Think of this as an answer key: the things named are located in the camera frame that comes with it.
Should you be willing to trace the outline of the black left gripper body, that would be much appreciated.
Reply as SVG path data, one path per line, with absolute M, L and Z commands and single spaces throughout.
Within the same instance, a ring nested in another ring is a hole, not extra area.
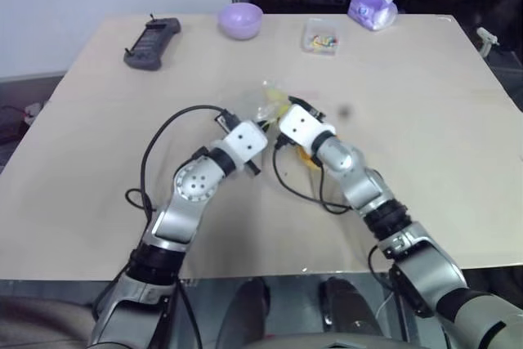
M 254 159 L 268 145 L 266 133 L 270 124 L 267 121 L 241 120 L 228 110 L 223 110 L 215 121 L 226 132 L 218 149 L 230 156 L 238 171 L 247 168 L 257 176 L 261 169 L 254 163 Z

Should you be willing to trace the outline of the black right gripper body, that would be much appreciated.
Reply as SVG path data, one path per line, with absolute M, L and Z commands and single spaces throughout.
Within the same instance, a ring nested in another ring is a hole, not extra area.
M 294 144 L 310 149 L 316 137 L 325 131 L 325 124 L 318 120 L 320 112 L 306 101 L 296 97 L 290 101 L 277 122 L 278 129 Z

